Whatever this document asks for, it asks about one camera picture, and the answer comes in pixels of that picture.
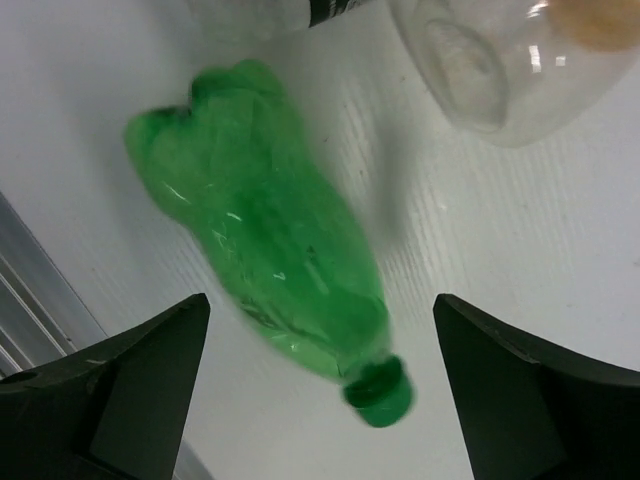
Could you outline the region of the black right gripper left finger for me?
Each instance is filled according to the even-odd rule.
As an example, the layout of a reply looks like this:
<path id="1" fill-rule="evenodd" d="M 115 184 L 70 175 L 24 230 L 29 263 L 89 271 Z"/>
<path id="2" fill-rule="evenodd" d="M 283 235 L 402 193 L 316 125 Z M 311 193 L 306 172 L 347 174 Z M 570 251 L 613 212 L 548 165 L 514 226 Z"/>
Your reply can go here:
<path id="1" fill-rule="evenodd" d="M 1 382 L 4 479 L 170 479 L 210 317 L 193 294 Z"/>

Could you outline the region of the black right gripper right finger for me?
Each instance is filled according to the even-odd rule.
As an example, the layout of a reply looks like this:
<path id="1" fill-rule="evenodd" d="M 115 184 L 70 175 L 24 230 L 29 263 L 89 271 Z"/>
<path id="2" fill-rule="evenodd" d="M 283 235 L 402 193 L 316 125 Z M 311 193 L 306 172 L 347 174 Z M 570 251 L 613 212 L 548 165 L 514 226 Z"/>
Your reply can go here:
<path id="1" fill-rule="evenodd" d="M 452 294 L 437 296 L 433 314 L 475 478 L 638 478 L 638 372 Z"/>

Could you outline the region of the crushed green bottle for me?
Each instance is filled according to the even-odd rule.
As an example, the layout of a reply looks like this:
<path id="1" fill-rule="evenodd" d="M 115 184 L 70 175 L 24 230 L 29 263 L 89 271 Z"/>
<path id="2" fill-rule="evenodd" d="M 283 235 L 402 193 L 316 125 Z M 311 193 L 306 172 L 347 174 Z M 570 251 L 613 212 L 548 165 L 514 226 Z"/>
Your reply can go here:
<path id="1" fill-rule="evenodd" d="M 258 335 L 337 384 L 369 426 L 409 413 L 413 385 L 367 235 L 265 63 L 201 71 L 185 103 L 134 115 L 123 141 L 151 199 L 190 232 Z"/>

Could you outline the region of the clear bottle yellow cap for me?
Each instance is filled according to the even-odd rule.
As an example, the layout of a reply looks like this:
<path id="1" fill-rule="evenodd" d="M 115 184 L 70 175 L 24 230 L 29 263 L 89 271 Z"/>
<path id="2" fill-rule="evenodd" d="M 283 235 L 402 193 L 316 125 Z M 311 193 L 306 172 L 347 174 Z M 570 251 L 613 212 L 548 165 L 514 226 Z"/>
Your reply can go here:
<path id="1" fill-rule="evenodd" d="M 571 122 L 639 57 L 636 1 L 393 1 L 390 10 L 443 113 L 500 146 Z"/>

